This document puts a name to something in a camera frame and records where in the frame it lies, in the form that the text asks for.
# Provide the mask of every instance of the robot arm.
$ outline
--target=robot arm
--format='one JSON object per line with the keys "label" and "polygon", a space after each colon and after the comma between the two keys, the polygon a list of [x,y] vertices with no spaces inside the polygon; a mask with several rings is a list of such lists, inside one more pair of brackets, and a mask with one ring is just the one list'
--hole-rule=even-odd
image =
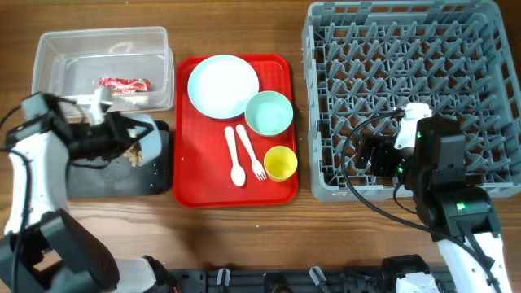
{"label": "robot arm", "polygon": [[[152,118],[103,113],[98,92],[90,107],[91,124],[69,124],[59,109],[59,98],[35,94],[22,102],[26,122],[10,130],[7,147],[23,154],[30,164],[32,184],[18,265],[18,287],[24,292],[152,292],[171,288],[179,292],[168,271],[149,256],[115,260],[109,250],[68,215],[66,172],[68,163],[101,157],[110,161],[139,144],[142,161],[161,151],[160,136]],[[24,161],[10,155],[14,169],[11,216],[0,242],[0,277],[11,287],[13,245],[19,237],[26,195]],[[37,270],[44,252],[56,251],[61,260]]]}
{"label": "robot arm", "polygon": [[[461,240],[490,268],[501,292],[512,292],[506,276],[500,232],[492,200],[479,187],[466,184],[465,136],[457,121],[431,117],[423,103],[404,109],[396,138],[363,136],[357,144],[357,167],[370,159],[375,176],[397,176],[413,191],[418,217],[425,226]],[[432,235],[438,242],[458,292],[495,292],[474,257],[457,244]],[[396,281],[396,292],[431,292],[433,279],[414,272]]]}

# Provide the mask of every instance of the red tray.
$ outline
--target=red tray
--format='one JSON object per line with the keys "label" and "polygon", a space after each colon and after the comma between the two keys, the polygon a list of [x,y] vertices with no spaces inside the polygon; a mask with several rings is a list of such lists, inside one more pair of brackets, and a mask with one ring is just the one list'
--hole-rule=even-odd
{"label": "red tray", "polygon": [[[260,90],[284,94],[290,102],[291,74],[286,60],[279,55],[238,55],[255,69]],[[266,152],[275,146],[286,146],[296,152],[293,123],[273,138],[253,132],[244,115],[230,120],[216,120],[198,112],[188,98],[188,78],[195,66],[206,57],[190,57],[177,69],[176,133],[174,143],[173,195],[187,208],[246,207],[282,204],[290,201],[299,189],[295,173],[282,183],[270,179],[259,181],[252,171],[252,161],[235,134],[239,163],[246,172],[246,183],[237,187],[231,181],[230,151],[225,139],[225,127],[243,124],[252,141],[257,159],[264,161]]]}

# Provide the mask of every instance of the yellow cup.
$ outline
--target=yellow cup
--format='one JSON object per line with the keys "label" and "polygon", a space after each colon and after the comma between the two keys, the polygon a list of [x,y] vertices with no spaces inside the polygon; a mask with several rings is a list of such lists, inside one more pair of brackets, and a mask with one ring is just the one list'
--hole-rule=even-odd
{"label": "yellow cup", "polygon": [[274,146],[264,156],[264,167],[269,179],[275,182],[286,181],[296,171],[295,152],[285,146]]}

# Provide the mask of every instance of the plate rim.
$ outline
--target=plate rim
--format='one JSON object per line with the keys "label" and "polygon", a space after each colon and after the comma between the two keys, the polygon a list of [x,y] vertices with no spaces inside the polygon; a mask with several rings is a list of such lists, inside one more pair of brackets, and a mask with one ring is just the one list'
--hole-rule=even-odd
{"label": "plate rim", "polygon": [[203,61],[201,61],[199,64],[197,64],[194,69],[192,70],[192,72],[190,73],[190,76],[188,77],[188,83],[186,84],[186,93],[188,94],[188,99],[190,100],[190,103],[192,104],[192,106],[194,106],[194,108],[201,114],[203,114],[204,116],[206,117],[210,117],[210,118],[213,118],[213,119],[218,119],[218,120],[227,120],[227,119],[232,119],[232,118],[235,118],[237,116],[240,116],[242,114],[244,114],[244,111],[246,111],[246,107],[244,108],[244,111],[238,113],[237,115],[235,116],[227,116],[227,117],[217,117],[217,116],[210,116],[209,114],[207,113],[204,113],[203,111],[201,111],[201,109],[197,106],[195,106],[194,104],[194,101],[192,99],[192,97],[190,96],[190,81],[192,81],[192,77],[194,76],[194,72],[198,69],[198,68],[201,68],[205,65],[205,63],[209,62],[209,60],[212,60],[212,59],[218,59],[218,58],[222,58],[222,57],[226,57],[226,58],[229,58],[229,57],[232,57],[232,59],[235,59],[236,61],[239,61],[241,63],[244,63],[246,64],[249,69],[252,70],[253,74],[255,75],[256,77],[256,93],[250,97],[250,99],[252,99],[253,97],[255,97],[256,94],[259,94],[260,93],[260,87],[261,87],[261,83],[259,81],[259,76],[257,75],[257,72],[255,71],[255,69],[253,68],[253,66],[248,63],[246,60],[238,57],[238,56],[235,56],[235,55],[227,55],[227,54],[223,54],[223,55],[214,55],[214,56],[210,56],[206,59],[204,59]]}

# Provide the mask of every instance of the wooden table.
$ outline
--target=wooden table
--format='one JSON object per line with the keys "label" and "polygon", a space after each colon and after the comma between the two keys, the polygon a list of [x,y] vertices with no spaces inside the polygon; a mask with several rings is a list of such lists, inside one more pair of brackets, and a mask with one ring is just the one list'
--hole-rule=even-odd
{"label": "wooden table", "polygon": [[[521,2],[497,2],[510,30],[510,48],[517,52],[521,50]],[[310,1],[127,3],[0,7],[0,116],[30,94],[34,56],[43,33],[160,25],[169,32],[175,64],[192,55],[275,52],[287,59],[299,110],[296,134],[301,138],[297,142],[302,164],[299,193],[283,206],[187,209],[176,203],[171,191],[127,199],[71,200],[71,214],[115,257],[151,255],[169,269],[340,268],[378,265],[384,257],[414,252],[429,263],[443,261],[429,235],[389,221],[361,203],[321,203],[311,195],[307,94],[300,51],[300,32]],[[173,110],[152,115],[174,126]],[[13,116],[0,137],[21,121],[21,115]],[[0,226],[4,226],[10,214],[12,170],[6,156],[0,160]],[[403,201],[412,207],[412,200]],[[503,227],[510,282],[514,291],[521,291],[521,197],[494,203]],[[418,221],[392,201],[378,205]],[[0,291],[7,291],[3,284]]]}

